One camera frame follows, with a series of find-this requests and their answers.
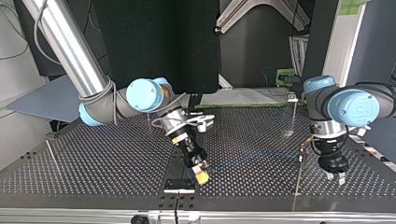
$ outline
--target robotic arm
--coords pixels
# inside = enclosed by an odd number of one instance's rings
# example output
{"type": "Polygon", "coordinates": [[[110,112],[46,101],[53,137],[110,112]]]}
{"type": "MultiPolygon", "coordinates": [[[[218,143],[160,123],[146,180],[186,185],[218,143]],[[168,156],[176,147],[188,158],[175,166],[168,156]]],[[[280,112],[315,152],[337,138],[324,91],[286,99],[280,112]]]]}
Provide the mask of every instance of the robotic arm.
{"type": "Polygon", "coordinates": [[[396,114],[396,86],[360,82],[355,86],[336,87],[333,77],[321,76],[304,83],[311,118],[312,148],[319,154],[320,168],[344,175],[348,161],[342,154],[349,129],[367,130],[375,119],[396,114]]]}
{"type": "Polygon", "coordinates": [[[23,0],[23,3],[35,19],[35,36],[38,27],[76,87],[81,100],[78,110],[86,124],[97,126],[111,121],[117,124],[118,119],[157,113],[154,122],[160,121],[162,126],[156,126],[165,128],[172,143],[182,150],[184,163],[192,168],[198,183],[207,182],[207,155],[197,144],[192,126],[205,132],[214,116],[191,119],[179,103],[183,95],[175,96],[172,86],[162,77],[140,78],[117,91],[94,58],[65,0],[23,0]]]}

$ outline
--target black cable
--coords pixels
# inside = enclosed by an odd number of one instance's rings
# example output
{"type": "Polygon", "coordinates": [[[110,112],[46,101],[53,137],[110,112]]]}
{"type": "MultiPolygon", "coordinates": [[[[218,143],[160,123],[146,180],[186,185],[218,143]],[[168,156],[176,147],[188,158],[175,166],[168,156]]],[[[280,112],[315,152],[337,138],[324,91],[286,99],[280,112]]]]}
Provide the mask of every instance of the black cable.
{"type": "Polygon", "coordinates": [[[178,207],[178,195],[177,195],[176,206],[175,206],[175,223],[176,224],[178,224],[177,207],[178,207]]]}
{"type": "Polygon", "coordinates": [[[85,23],[84,23],[84,29],[82,30],[83,34],[85,34],[85,32],[87,31],[88,22],[90,21],[91,7],[92,7],[92,0],[90,0],[88,2],[88,13],[87,13],[87,19],[85,20],[85,23]]]}
{"type": "Polygon", "coordinates": [[[107,53],[104,54],[104,55],[102,55],[102,56],[100,56],[99,58],[97,58],[97,61],[101,61],[101,60],[104,59],[106,56],[107,56],[107,53]]]}
{"type": "Polygon", "coordinates": [[[8,57],[4,57],[4,58],[0,58],[0,60],[12,59],[12,58],[19,57],[19,56],[21,56],[22,54],[26,53],[26,51],[27,51],[28,49],[29,49],[29,45],[26,44],[26,48],[25,48],[21,53],[18,53],[18,54],[12,55],[12,56],[8,56],[8,57]]]}

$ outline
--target optical breadboard table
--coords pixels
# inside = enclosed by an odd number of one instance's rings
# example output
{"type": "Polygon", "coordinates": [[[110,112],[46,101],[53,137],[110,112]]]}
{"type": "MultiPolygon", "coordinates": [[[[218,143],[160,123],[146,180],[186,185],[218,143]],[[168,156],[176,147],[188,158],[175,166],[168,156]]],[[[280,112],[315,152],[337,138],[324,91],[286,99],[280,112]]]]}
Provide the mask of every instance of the optical breadboard table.
{"type": "Polygon", "coordinates": [[[141,115],[118,126],[71,125],[21,155],[0,172],[0,207],[396,213],[396,174],[352,140],[344,148],[350,166],[344,185],[328,180],[309,150],[295,193],[300,145],[309,136],[303,106],[293,125],[292,106],[203,111],[216,116],[214,127],[199,136],[210,180],[193,194],[163,192],[166,181],[189,174],[164,131],[141,115]]]}

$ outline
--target white cable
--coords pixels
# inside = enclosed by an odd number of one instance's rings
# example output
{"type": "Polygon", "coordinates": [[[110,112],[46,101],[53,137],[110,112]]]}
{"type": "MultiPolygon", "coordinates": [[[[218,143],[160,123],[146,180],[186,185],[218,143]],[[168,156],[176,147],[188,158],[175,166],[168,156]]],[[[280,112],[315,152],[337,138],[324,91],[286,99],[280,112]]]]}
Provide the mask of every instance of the white cable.
{"type": "MultiPolygon", "coordinates": [[[[0,2],[0,7],[5,7],[8,10],[10,10],[12,12],[12,14],[15,15],[16,18],[18,18],[18,13],[17,11],[10,5],[4,3],[4,2],[0,2]]],[[[20,31],[19,29],[17,29],[17,27],[14,26],[14,24],[12,23],[12,21],[8,18],[8,16],[6,15],[6,13],[0,9],[0,12],[3,14],[3,16],[6,18],[6,20],[8,20],[9,24],[12,26],[12,28],[15,30],[15,32],[17,32],[17,34],[23,39],[26,40],[25,38],[25,34],[23,33],[23,31],[20,31]]]]}
{"type": "Polygon", "coordinates": [[[169,106],[171,106],[171,105],[173,105],[174,103],[176,103],[176,102],[178,102],[179,100],[181,100],[181,98],[183,98],[186,94],[187,94],[186,92],[180,94],[174,101],[172,101],[172,102],[169,103],[168,105],[166,105],[166,106],[164,106],[164,107],[161,107],[161,108],[159,108],[158,110],[150,111],[150,113],[157,113],[157,112],[160,112],[160,111],[163,111],[163,110],[169,108],[169,106]]]}
{"type": "Polygon", "coordinates": [[[173,118],[167,118],[167,117],[154,119],[154,120],[151,122],[151,126],[153,126],[153,127],[155,127],[155,128],[163,128],[162,125],[155,124],[155,123],[156,123],[157,121],[164,120],[164,119],[170,119],[170,120],[179,121],[179,122],[180,122],[179,124],[188,124],[188,125],[190,125],[190,126],[195,126],[195,127],[198,126],[198,123],[189,122],[188,120],[173,119],[173,118]]]}
{"type": "Polygon", "coordinates": [[[41,48],[41,46],[38,42],[38,37],[37,37],[38,23],[41,21],[41,17],[43,16],[44,9],[47,6],[47,1],[48,0],[44,0],[43,6],[40,8],[40,10],[38,11],[37,17],[35,18],[35,29],[34,29],[35,46],[38,48],[38,50],[41,52],[41,54],[44,57],[46,57],[48,60],[50,60],[53,63],[61,65],[59,62],[57,62],[56,60],[54,60],[50,56],[48,56],[47,53],[41,48]]]}
{"type": "Polygon", "coordinates": [[[97,27],[93,24],[93,21],[92,21],[92,19],[91,19],[91,13],[88,13],[88,19],[90,20],[91,26],[92,26],[95,30],[97,30],[97,31],[99,31],[99,32],[102,32],[99,28],[97,28],[97,27]]]}

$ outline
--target white wall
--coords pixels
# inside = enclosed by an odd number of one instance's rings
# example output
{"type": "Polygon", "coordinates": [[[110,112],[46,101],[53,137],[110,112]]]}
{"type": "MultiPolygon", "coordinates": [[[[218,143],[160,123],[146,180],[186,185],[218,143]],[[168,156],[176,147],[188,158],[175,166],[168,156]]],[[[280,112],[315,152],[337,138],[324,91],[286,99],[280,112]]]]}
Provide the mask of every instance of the white wall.
{"type": "Polygon", "coordinates": [[[340,86],[347,83],[364,9],[365,5],[361,6],[357,15],[338,15],[332,29],[323,75],[335,77],[340,86]]]}
{"type": "MultiPolygon", "coordinates": [[[[12,0],[0,0],[11,6],[12,0]]],[[[0,8],[20,30],[15,16],[0,8]]],[[[38,74],[30,50],[21,56],[1,60],[23,52],[26,42],[10,26],[0,12],[0,169],[15,161],[24,152],[38,146],[50,131],[46,119],[13,113],[5,106],[17,97],[45,84],[38,74]]]]}

